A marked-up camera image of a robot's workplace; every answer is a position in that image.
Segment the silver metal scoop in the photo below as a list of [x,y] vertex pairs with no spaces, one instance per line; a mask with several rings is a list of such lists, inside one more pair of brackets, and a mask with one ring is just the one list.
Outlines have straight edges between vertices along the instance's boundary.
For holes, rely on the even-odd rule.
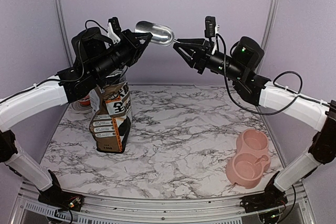
[[164,25],[151,23],[148,21],[140,21],[135,26],[136,33],[151,33],[151,43],[160,46],[171,46],[174,43],[180,43],[176,38],[174,31]]

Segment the brown white dog food bag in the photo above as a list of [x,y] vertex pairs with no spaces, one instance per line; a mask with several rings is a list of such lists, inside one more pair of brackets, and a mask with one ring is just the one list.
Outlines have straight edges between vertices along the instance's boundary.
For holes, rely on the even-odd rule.
[[132,126],[131,94],[125,76],[128,67],[116,70],[89,93],[92,119],[89,131],[97,151],[123,153]]

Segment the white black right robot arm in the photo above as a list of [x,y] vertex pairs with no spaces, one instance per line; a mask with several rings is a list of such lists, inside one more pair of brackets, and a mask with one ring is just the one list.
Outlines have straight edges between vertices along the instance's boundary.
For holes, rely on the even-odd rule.
[[177,39],[173,48],[199,74],[209,69],[231,80],[245,102],[271,109],[270,115],[284,113],[316,130],[312,144],[285,169],[273,175],[264,191],[241,198],[246,213],[266,210],[286,199],[286,190],[310,176],[320,165],[335,159],[335,101],[325,102],[292,91],[254,71],[264,51],[253,39],[243,36],[232,46],[229,55],[220,52],[206,39]]

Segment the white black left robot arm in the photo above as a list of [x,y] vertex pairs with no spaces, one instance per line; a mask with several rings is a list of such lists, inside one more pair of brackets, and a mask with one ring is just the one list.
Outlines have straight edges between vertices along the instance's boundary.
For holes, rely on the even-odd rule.
[[87,28],[71,40],[76,54],[72,67],[1,100],[1,162],[35,185],[40,202],[79,211],[83,196],[63,191],[56,175],[20,147],[11,127],[46,109],[82,99],[96,86],[103,87],[112,72],[138,61],[151,38],[151,33],[128,29],[116,28],[104,36],[98,27]]

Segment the pink double pet bowl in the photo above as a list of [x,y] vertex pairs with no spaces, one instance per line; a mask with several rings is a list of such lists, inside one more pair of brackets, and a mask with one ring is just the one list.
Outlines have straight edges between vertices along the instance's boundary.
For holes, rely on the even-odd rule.
[[226,165],[226,176],[231,184],[252,189],[260,183],[270,163],[269,139],[266,134],[247,129],[236,140],[236,154]]

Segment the red patterned ceramic bowl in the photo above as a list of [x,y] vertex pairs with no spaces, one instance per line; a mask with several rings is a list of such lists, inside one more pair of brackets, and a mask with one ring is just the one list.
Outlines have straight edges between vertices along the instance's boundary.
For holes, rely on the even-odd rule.
[[87,95],[86,97],[79,99],[78,103],[82,106],[89,106],[90,105],[90,97]]

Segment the beige ceramic plate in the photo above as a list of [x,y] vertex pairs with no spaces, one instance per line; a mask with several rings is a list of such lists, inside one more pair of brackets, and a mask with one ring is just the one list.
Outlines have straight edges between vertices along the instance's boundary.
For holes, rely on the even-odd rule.
[[72,103],[71,108],[75,114],[88,114],[92,112],[90,105],[82,105],[78,101]]

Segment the right aluminium frame post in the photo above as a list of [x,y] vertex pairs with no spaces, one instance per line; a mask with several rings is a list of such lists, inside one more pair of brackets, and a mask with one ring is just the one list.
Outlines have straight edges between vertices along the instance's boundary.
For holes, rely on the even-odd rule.
[[264,50],[264,52],[267,51],[271,32],[272,32],[272,29],[274,27],[275,20],[276,20],[278,6],[279,6],[279,0],[270,0],[264,34],[262,36],[262,41],[261,41],[261,48]]

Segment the aluminium frame post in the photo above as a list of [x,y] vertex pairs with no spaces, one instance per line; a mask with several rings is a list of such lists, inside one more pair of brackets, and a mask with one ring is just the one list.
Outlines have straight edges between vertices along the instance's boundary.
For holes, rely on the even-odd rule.
[[272,29],[274,27],[275,20],[276,20],[278,6],[279,6],[279,0],[270,0],[264,34],[262,36],[262,41],[261,41],[261,48],[264,50],[264,52],[267,51],[271,32],[272,32]]
[[58,20],[58,27],[61,35],[62,45],[65,51],[66,59],[68,65],[71,67],[73,65],[73,58],[70,50],[70,44],[68,41],[68,34],[66,31],[66,23],[64,18],[64,12],[62,9],[62,2],[61,0],[54,0],[55,2],[55,9],[56,9],[56,16]]

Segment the left aluminium frame post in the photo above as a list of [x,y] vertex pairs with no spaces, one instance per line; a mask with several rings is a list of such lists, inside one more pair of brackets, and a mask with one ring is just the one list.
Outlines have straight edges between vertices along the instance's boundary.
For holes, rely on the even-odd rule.
[[65,51],[66,59],[68,65],[71,67],[73,65],[73,58],[70,50],[70,44],[68,41],[68,34],[66,31],[66,23],[64,18],[64,12],[62,9],[62,2],[61,0],[54,0],[55,2],[55,9],[56,9],[56,16],[58,20],[58,27],[61,35],[62,45]]

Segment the front aluminium frame rail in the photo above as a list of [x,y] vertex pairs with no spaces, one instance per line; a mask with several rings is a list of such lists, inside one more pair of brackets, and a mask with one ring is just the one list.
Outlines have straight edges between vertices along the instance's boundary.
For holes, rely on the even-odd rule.
[[9,223],[315,223],[302,187],[287,192],[287,204],[246,210],[241,196],[209,199],[131,199],[84,195],[80,211],[57,212],[23,184]]

